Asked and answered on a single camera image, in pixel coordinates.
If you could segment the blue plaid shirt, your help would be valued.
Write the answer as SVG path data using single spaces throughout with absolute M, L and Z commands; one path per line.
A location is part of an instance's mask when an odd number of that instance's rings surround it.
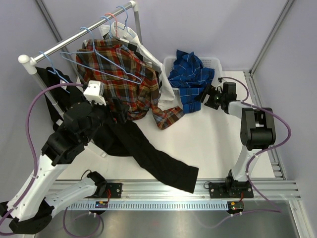
M 176 51 L 176 60 L 168 81 L 172 87 L 179 89 L 184 114 L 197 112 L 201 102 L 195 98 L 212 83 L 215 75 L 213 68 L 204 67 L 203 62 L 194 54 Z

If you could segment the blue hanger of black shirt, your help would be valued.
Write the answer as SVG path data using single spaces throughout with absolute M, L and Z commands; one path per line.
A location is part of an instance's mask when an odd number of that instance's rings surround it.
M 38 74 L 41 77 L 41 79 L 44 81 L 44 84 L 47 87 L 56 85 L 56 84 L 65 84 L 65 83 L 70 83 L 70 79 L 69 77 L 66 75 L 63 75 L 62 72 L 60 72 L 59 70 L 57 70 L 54 67 L 54 64 L 52 62 L 52 60 L 43 52 L 39 51 L 40 54 L 43 54 L 45 56 L 45 58 L 49 61 L 50 63 L 50 67 L 46 67 L 46 68 L 41 68 L 41 67 L 36 67 L 36 69 L 38 70 Z M 52 91 L 52 93 L 56 96 L 56 95 L 61 95 L 61 97 L 64 96 L 69 96 L 70 95 L 70 87 L 68 86 L 62 86 L 59 87 L 57 89 L 54 89 Z

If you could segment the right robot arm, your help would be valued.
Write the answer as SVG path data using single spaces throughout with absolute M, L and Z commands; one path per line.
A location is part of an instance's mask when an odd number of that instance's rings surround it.
M 211 198 L 253 198 L 251 174 L 259 155 L 276 140 L 271 108 L 255 109 L 237 100 L 236 83 L 223 82 L 221 86 L 208 85 L 196 98 L 212 109 L 240 119 L 242 149 L 234 167 L 223 182 L 208 182 Z

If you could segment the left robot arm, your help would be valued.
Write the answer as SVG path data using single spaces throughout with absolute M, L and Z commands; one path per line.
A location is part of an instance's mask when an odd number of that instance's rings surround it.
M 60 211 L 82 198 L 100 198 L 106 193 L 106 179 L 90 172 L 65 190 L 48 195 L 55 180 L 103 125 L 125 123 L 129 107 L 113 98 L 114 108 L 95 102 L 79 102 L 64 114 L 64 121 L 49 136 L 42 148 L 37 167 L 16 196 L 0 204 L 0 215 L 10 218 L 13 234 L 34 235 L 42 231 Z

